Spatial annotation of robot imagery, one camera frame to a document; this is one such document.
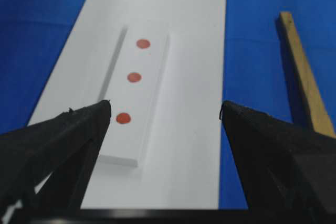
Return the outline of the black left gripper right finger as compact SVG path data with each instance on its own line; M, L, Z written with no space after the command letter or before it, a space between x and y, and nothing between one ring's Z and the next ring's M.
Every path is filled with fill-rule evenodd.
M248 210L277 223L335 223L335 139L223 102Z

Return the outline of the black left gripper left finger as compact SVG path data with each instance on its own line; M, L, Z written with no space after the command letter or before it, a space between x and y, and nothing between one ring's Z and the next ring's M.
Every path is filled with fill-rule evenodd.
M1 215L9 223L93 223L81 205L111 120L102 100L1 135Z

